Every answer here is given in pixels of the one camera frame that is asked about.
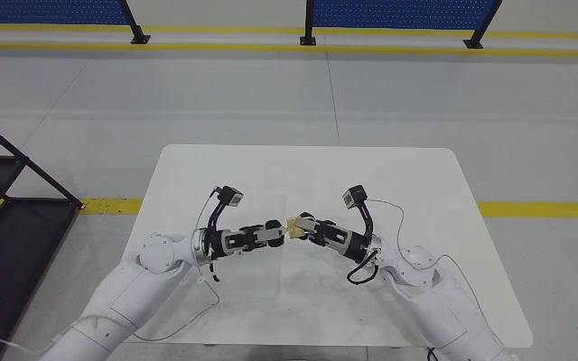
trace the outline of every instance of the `black metal rack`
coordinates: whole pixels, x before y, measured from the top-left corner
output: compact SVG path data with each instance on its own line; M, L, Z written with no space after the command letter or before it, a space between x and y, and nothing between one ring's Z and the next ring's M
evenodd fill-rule
M0 135L0 338L9 339L56 255L82 202ZM25 167L65 199L16 198L6 192ZM5 346L0 345L0 356Z

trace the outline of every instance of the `yellow floor line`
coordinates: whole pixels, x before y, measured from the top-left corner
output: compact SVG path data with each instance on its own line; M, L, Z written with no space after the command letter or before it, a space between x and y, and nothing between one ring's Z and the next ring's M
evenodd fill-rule
M144 32L220 32L220 33L272 33L302 34L303 28L252 28L252 27L188 27L143 26ZM58 24L0 24L0 31L15 32L130 32L124 25L58 25ZM390 35L390 36L459 36L470 37L472 31L427 29L348 29L314 28L319 35ZM578 32L486 32L486 37L498 38L562 38L578 39Z
M142 199L81 199L81 215L136 215ZM478 202L485 218L578 218L578 202Z
M86 205L81 215L136 215L143 204L142 199L81 199Z
M367 46L367 45L318 45L301 46L283 44L242 43L149 43L133 45L121 42L2 42L5 51L287 51L287 52L332 52L369 54L412 54L412 55L472 55L509 57L578 57L578 50L564 49L480 49L411 46Z

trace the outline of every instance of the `black fence post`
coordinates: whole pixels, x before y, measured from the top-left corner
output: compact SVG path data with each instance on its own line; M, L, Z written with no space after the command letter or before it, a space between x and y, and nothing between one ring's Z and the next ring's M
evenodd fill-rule
M473 32L471 39L465 39L463 41L468 49L484 49L484 47L480 44L481 38L484 36L486 30L488 30L488 26L493 20L494 15L498 11L500 5L502 5L502 0L496 0L494 5L489 10L488 16L486 16L486 19L484 19L484 23L481 25L481 28Z
M130 11L130 7L126 0L118 0L120 3L120 7L123 8L123 13L125 14L125 18L128 21L128 25L130 26L130 30L133 31L133 35L135 36L131 41L131 44L146 44L148 43L149 39L151 39L151 35L144 35L143 29L139 25L136 24L135 17L133 13Z
M313 17L315 16L315 0L307 0L305 10L305 36L300 38L302 45L316 45L313 36Z

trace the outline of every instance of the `metal base plate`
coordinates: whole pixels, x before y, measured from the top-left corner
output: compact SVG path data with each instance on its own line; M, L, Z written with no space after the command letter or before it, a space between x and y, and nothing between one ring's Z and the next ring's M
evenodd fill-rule
M464 39L463 43L468 49L484 49L479 42L473 42L471 39Z
M317 42L315 42L315 37L312 36L311 38L307 39L306 37L302 36L301 38L299 38L300 43L302 45L310 45L310 46L314 46L317 45Z
M136 37L134 37L130 43L131 44L147 44L150 39L151 39L151 35L143 35L142 40L136 39Z

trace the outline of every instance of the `white wall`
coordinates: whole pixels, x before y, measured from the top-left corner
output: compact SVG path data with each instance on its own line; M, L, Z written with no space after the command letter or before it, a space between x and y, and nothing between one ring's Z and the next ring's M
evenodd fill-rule
M301 27L305 0L128 0L143 26ZM578 0L504 0L490 29L578 32Z

